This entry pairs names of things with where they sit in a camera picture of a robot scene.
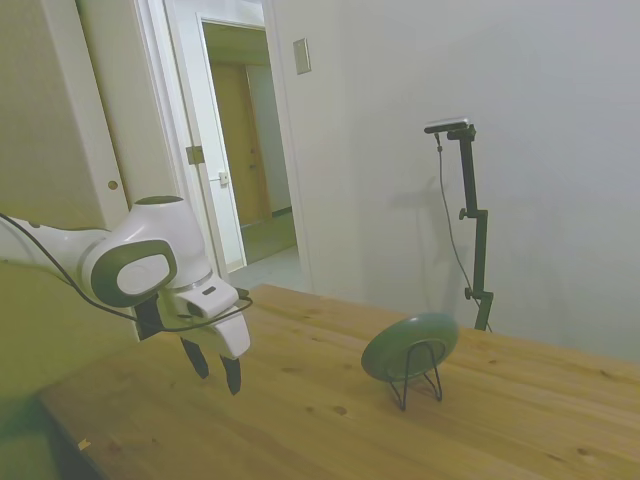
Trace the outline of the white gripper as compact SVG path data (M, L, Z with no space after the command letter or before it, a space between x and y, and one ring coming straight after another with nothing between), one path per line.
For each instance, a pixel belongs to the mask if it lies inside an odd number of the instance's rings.
M200 346L215 350L221 354L226 383L232 395L238 394L242 386L238 358L251 344L247 323L237 306L239 300L237 290L220 278L210 278L173 296L174 328L185 328L179 335L183 337L181 344L193 369L201 379L206 379L209 367Z

